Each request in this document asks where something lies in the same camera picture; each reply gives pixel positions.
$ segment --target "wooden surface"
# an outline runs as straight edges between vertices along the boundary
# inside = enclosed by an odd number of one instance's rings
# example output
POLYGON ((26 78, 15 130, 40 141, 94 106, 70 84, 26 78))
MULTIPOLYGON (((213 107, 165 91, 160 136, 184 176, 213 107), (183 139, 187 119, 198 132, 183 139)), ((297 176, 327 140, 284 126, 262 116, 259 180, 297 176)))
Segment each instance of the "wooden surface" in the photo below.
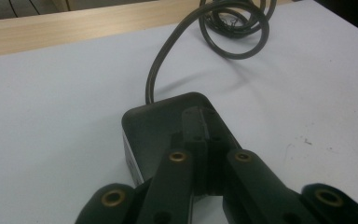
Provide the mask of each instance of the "wooden surface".
POLYGON ((1 20, 0 55, 173 24, 198 6, 198 0, 160 0, 1 20))

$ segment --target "white table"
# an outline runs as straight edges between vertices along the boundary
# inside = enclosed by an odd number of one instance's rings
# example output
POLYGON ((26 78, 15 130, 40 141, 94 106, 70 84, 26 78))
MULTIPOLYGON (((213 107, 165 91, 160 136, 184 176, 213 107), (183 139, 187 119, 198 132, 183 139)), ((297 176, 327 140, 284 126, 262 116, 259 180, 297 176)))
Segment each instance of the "white table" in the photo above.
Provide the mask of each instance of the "white table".
MULTIPOLYGON (((174 26, 0 56, 0 223, 73 223, 90 196, 132 185, 120 120, 174 26)), ((242 147, 291 189, 321 182, 358 202, 358 29, 312 1, 279 6, 265 48, 212 53, 194 24, 163 64, 157 100, 209 97, 242 147)), ((221 200, 194 223, 227 223, 221 200)))

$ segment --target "white tabletop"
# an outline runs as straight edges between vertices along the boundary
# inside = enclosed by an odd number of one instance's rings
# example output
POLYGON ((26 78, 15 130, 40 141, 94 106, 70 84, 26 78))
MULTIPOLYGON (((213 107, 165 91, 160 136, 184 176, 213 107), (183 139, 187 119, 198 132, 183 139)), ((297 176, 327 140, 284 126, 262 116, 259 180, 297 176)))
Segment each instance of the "white tabletop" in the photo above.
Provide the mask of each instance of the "white tabletop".
MULTIPOLYGON (((73 223, 97 189, 132 185, 121 117, 144 104, 173 28, 0 56, 0 223, 73 223)), ((326 183, 358 202, 358 29, 316 3, 277 7, 244 61, 214 54, 193 24, 156 87, 157 100, 205 94, 290 189, 326 183)), ((227 223, 220 203, 197 203, 194 223, 227 223)))

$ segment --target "black cable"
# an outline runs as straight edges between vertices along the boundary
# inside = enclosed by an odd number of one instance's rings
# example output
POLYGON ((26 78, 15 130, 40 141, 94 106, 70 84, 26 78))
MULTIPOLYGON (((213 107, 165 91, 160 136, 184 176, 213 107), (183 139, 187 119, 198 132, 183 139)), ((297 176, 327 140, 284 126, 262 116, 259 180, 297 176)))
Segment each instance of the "black cable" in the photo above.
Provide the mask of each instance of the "black cable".
POLYGON ((171 50, 173 44, 176 42, 176 40, 180 37, 180 35, 185 31, 185 29, 193 23, 196 19, 200 19, 200 29, 201 32, 207 41, 207 43, 210 45, 210 47, 220 56, 229 58, 229 59, 245 59, 252 57, 253 55, 257 54, 258 51, 260 51, 267 43, 267 39, 269 38, 269 22, 266 15, 264 15, 263 11, 260 10, 260 8, 256 7, 253 3, 248 2, 240 2, 240 1, 216 1, 209 4, 203 4, 193 12, 191 12, 188 16, 186 16, 179 25, 175 28, 175 30, 172 32, 170 37, 167 39, 167 41, 162 46, 161 50, 159 51, 155 61, 152 64, 152 67, 150 68, 149 75, 147 77, 146 81, 146 88, 145 88, 145 99, 146 104, 153 104, 154 103, 154 87, 156 83, 156 78, 158 74, 158 70, 161 67, 164 59, 168 55, 168 52, 171 50), (248 11, 251 13, 251 18, 249 20, 246 20, 244 17, 240 17, 240 15, 233 12, 233 10, 228 9, 229 7, 242 9, 245 11, 248 11), (212 39, 209 37, 206 27, 205 27, 205 16, 207 13, 210 12, 228 12, 231 15, 238 16, 239 20, 242 20, 244 22, 243 27, 246 27, 246 34, 248 33, 254 33, 257 30, 261 29, 261 37, 257 45, 242 54, 234 54, 230 52, 226 52, 223 49, 220 49, 215 45, 215 43, 212 41, 212 39))
POLYGON ((34 8, 34 10, 36 11, 37 15, 40 15, 39 11, 36 9, 36 7, 34 6, 34 3, 32 2, 32 0, 29 0, 32 7, 34 8))
POLYGON ((13 4, 11 3, 11 0, 8 0, 8 2, 10 3, 10 7, 11 7, 11 10, 13 11, 14 15, 18 18, 19 16, 17 15, 16 10, 14 10, 14 7, 13 7, 13 4))

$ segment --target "brass rivet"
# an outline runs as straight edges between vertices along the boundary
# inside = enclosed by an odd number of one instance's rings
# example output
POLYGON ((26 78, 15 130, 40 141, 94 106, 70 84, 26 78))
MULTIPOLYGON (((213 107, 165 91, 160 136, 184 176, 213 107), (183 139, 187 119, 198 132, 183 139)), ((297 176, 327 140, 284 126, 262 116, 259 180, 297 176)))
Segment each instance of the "brass rivet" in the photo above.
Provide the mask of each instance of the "brass rivet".
POLYGON ((106 207, 114 207, 124 202, 125 198, 126 193, 122 189, 112 189, 103 195, 101 202, 106 207))
POLYGON ((186 160, 186 154, 183 152, 173 152, 170 154, 170 160, 181 162, 186 160))
POLYGON ((344 204, 344 201, 342 201, 339 195, 328 189, 317 189, 315 191, 315 196, 322 203, 333 207, 340 207, 342 204, 344 204))
POLYGON ((250 161, 251 158, 252 158, 251 155, 245 152, 238 152, 237 154, 235 154, 235 159, 237 161, 250 161))

